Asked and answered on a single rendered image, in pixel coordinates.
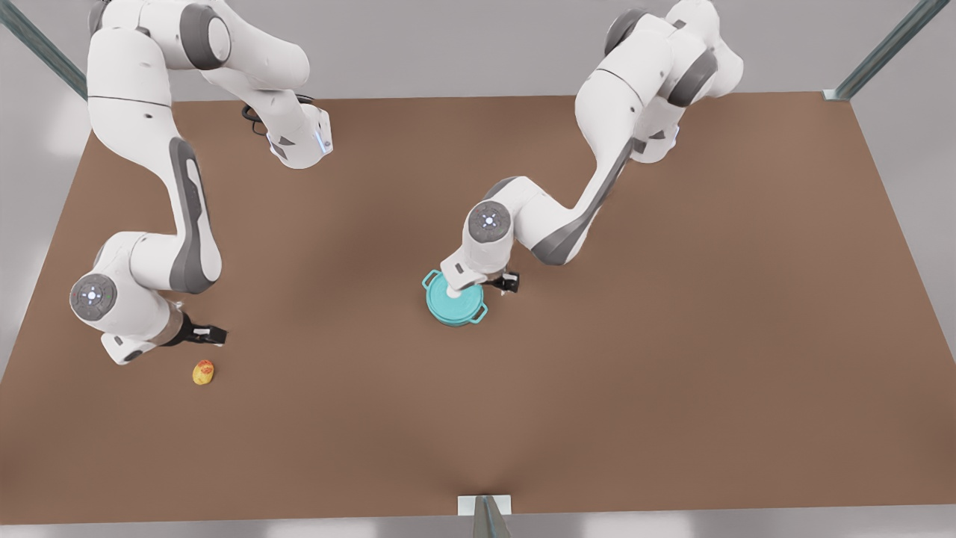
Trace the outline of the silver frame post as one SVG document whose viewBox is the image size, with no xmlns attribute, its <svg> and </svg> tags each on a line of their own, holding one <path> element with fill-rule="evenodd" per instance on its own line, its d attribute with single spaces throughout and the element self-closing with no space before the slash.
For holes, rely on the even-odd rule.
<svg viewBox="0 0 956 538">
<path fill-rule="evenodd" d="M 824 89 L 827 102 L 850 102 L 951 0 L 918 0 L 887 36 L 835 88 Z"/>
<path fill-rule="evenodd" d="M 10 0 L 0 0 L 0 24 L 87 101 L 86 75 Z"/>
<path fill-rule="evenodd" d="M 472 517 L 472 538 L 512 538 L 504 518 L 512 514 L 511 495 L 458 496 L 457 510 Z"/>
</svg>

